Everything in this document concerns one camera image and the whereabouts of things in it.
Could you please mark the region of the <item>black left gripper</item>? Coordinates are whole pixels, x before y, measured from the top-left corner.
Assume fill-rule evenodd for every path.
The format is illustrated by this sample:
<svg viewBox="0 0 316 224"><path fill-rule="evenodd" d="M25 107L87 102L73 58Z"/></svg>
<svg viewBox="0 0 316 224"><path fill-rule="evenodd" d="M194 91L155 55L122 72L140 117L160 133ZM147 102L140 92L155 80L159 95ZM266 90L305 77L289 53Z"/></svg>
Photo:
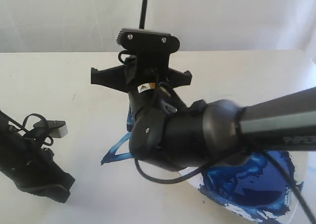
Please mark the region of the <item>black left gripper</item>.
<svg viewBox="0 0 316 224"><path fill-rule="evenodd" d="M64 175L53 161L50 146L55 138L33 128L39 121L47 125L47 119L37 113L26 116L20 124L1 112L0 170L20 191L66 203L76 180L69 173Z"/></svg>

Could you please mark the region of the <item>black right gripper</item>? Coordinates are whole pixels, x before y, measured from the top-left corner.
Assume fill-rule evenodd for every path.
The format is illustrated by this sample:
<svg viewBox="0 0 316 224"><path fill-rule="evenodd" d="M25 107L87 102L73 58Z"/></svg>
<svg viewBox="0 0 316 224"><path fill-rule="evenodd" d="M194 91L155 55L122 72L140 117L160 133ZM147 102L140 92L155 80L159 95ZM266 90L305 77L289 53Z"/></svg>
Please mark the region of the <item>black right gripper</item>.
<svg viewBox="0 0 316 224"><path fill-rule="evenodd" d="M91 68L91 84L128 91L127 125L134 125L135 121L152 108L166 114L176 113L178 105L173 88L190 85L192 78L190 71L182 73L169 69L168 80L164 68L137 61L127 61L125 66L101 71Z"/></svg>

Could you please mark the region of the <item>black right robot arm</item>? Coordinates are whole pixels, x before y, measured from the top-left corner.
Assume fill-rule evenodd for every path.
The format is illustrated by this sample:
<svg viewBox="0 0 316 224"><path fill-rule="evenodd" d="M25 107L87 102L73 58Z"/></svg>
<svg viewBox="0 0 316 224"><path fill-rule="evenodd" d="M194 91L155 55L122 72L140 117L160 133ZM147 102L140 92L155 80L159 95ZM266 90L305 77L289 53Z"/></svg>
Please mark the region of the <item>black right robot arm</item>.
<svg viewBox="0 0 316 224"><path fill-rule="evenodd" d="M316 90L310 88L249 107L230 100L186 106L175 92L192 74L168 66L128 63L91 69L91 83L127 93L134 120L131 155L169 171L224 163L238 166L243 149L316 148Z"/></svg>

